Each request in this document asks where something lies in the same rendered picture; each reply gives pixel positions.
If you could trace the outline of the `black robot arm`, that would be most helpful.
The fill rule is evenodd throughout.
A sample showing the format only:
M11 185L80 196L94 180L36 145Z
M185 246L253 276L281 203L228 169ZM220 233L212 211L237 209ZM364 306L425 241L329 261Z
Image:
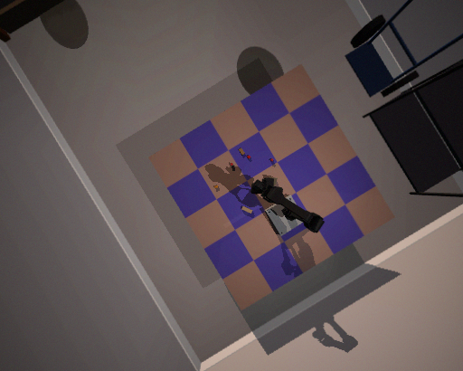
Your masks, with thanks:
M267 202L284 206L285 208L281 211L288 220L293 221L298 219L313 233L317 233L324 224L324 219L320 215L310 213L307 210L305 211L298 205L289 201L283 193L274 186L274 178L264 177L262 182L257 179L251 188L260 193L262 198Z

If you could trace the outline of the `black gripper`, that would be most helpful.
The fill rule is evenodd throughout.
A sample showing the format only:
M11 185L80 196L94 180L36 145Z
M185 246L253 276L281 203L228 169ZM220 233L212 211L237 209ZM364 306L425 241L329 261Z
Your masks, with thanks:
M283 192L283 188L282 187L278 187L278 186L275 186L277 189L280 190L280 192L282 193ZM256 190L254 190L253 188L250 190L250 192L252 194L259 194Z

